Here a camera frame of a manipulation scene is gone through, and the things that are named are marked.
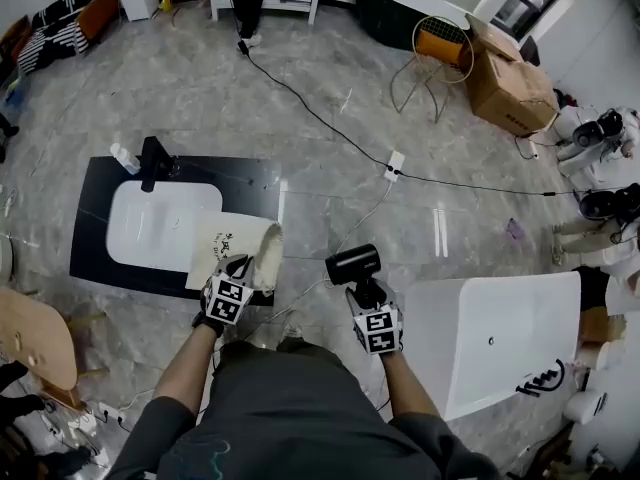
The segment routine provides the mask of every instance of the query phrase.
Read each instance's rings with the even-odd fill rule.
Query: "sofa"
[[[84,52],[118,15],[119,0],[57,0],[36,13],[18,65],[25,73]]]

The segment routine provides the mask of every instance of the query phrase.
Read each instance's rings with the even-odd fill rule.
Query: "black countertop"
[[[179,169],[170,179],[209,183],[222,194],[222,211],[278,218],[280,168],[271,160],[181,156]],[[187,274],[117,263],[107,252],[107,227],[116,189],[130,175],[113,157],[94,157],[85,175],[71,245],[69,273],[80,279],[172,297],[198,299],[200,292],[187,290]],[[273,295],[254,293],[251,304],[273,305]]]

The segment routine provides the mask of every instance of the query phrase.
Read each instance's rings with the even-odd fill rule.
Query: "wooden chair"
[[[47,304],[0,288],[0,345],[40,378],[42,394],[74,410],[84,410],[78,379],[108,373],[99,368],[78,373],[71,331],[106,317],[101,312],[65,322]]]

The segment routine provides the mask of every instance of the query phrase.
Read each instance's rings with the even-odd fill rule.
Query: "beige cloth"
[[[205,213],[196,229],[186,288],[202,289],[218,262],[235,254],[254,257],[252,288],[266,293],[272,292],[282,262],[280,224],[239,213]]]

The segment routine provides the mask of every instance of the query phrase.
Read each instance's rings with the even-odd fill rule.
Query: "marble floor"
[[[188,336],[198,306],[69,276],[74,219],[89,158],[108,155],[115,141],[139,152],[143,137],[151,134],[171,154],[270,157],[281,165],[285,258],[275,307],[252,308],[239,335],[296,301],[306,338],[335,351],[372,402],[381,405],[387,396],[382,368],[356,341],[344,292],[319,284],[296,298],[322,279],[324,258],[384,195],[388,182],[382,169],[236,51],[230,14],[222,13],[221,21],[213,23],[206,6],[184,7],[175,26],[163,14],[153,21],[114,24],[103,44],[86,55],[30,77],[21,133],[0,166],[0,183],[18,191],[3,223],[16,249],[17,288],[36,291],[34,297],[66,317],[107,313],[80,340],[87,365],[107,366],[110,373],[83,380],[80,392],[92,407],[98,401],[128,404],[136,393],[154,387]],[[321,6],[313,27],[303,15],[268,14],[261,33],[263,44],[252,50],[252,58],[375,157],[386,160],[397,149],[407,155],[405,172],[456,183],[565,189],[549,148],[538,148],[539,160],[524,160],[508,133],[471,114],[463,87],[453,87],[437,125],[431,99],[422,90],[398,115],[388,84],[409,54],[370,39],[350,11]],[[396,90],[410,84],[408,73]],[[434,89],[442,97],[443,88],[435,84]],[[345,248],[374,243],[384,263],[381,275],[402,301],[403,290],[416,280],[552,271],[548,228],[575,212],[571,196],[528,197],[401,179]],[[446,250],[436,247],[439,214],[446,219]],[[511,218],[524,230],[520,240],[507,237]],[[262,325],[251,341],[274,347],[281,332],[279,318]],[[23,386],[35,389],[30,378]],[[502,468],[517,470],[531,456],[516,460],[517,455],[558,428],[563,402],[574,389],[568,381],[539,400],[516,395],[451,426],[470,448]],[[20,388],[14,385],[7,393],[17,396]],[[126,425],[135,423],[149,398],[138,397],[127,410]],[[388,407],[382,414],[390,417]],[[75,418],[63,409],[50,417],[61,428]],[[63,449],[38,416],[17,423],[38,450]],[[99,424],[91,439],[112,462],[126,437],[112,422]],[[78,478],[100,478],[105,471],[90,464]]]

